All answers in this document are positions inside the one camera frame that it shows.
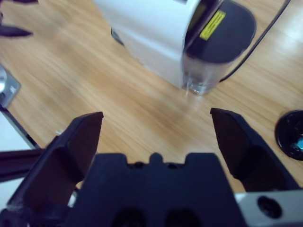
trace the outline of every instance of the screw hole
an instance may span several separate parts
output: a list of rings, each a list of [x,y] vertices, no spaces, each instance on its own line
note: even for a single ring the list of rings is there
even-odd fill
[[[169,169],[179,169],[179,166],[175,163],[167,163]]]
[[[282,216],[282,209],[274,199],[261,196],[258,198],[258,206],[260,210],[270,218],[280,218]]]
[[[173,209],[168,212],[165,227],[201,227],[196,214],[189,209]]]
[[[146,227],[146,220],[140,210],[125,209],[117,215],[112,227]]]

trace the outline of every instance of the wooden floor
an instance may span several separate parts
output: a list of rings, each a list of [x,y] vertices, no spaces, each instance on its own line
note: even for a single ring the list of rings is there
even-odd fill
[[[258,37],[284,0],[238,0],[258,21]],[[91,0],[5,2],[4,22],[34,31],[0,39],[0,62],[21,82],[9,110],[40,146],[81,114],[103,111],[98,152],[123,152],[129,162],[160,152],[183,162],[189,152],[217,146],[211,107],[242,114],[303,186],[303,165],[281,152],[275,123],[303,109],[303,1],[292,0],[249,60],[204,97],[178,90],[153,75],[115,42]],[[243,187],[228,174],[236,192]]]

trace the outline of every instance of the black round object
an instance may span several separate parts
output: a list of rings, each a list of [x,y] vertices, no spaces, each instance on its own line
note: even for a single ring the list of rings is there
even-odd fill
[[[279,218],[282,216],[282,209],[274,199],[270,199],[266,196],[261,196],[258,199],[258,206],[260,210],[270,218]]]
[[[278,146],[289,157],[303,161],[303,110],[285,114],[276,124]]]

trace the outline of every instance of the metal plate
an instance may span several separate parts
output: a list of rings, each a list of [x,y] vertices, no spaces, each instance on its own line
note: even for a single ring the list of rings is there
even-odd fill
[[[20,88],[21,84],[0,65],[0,105],[7,108]]]

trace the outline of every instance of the clear plastic container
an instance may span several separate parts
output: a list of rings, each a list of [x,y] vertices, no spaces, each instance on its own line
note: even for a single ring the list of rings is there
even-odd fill
[[[232,63],[209,63],[184,53],[184,88],[198,95],[206,94],[220,82]]]

